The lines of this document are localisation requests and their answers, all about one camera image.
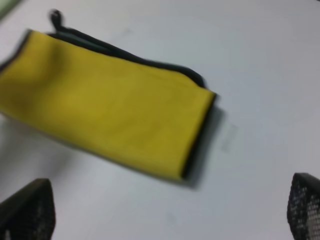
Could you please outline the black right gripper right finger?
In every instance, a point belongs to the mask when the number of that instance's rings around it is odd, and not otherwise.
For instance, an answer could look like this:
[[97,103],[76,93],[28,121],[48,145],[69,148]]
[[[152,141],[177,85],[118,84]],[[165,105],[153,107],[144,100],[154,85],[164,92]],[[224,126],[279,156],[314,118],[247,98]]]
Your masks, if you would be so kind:
[[287,222],[295,240],[320,238],[320,180],[295,173],[287,204]]

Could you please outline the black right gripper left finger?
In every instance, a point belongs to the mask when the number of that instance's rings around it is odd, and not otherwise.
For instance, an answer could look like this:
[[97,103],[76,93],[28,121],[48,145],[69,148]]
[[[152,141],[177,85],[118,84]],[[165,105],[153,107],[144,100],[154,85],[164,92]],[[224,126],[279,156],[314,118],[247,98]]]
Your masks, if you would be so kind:
[[2,240],[50,240],[56,226],[52,185],[37,178],[0,203]]

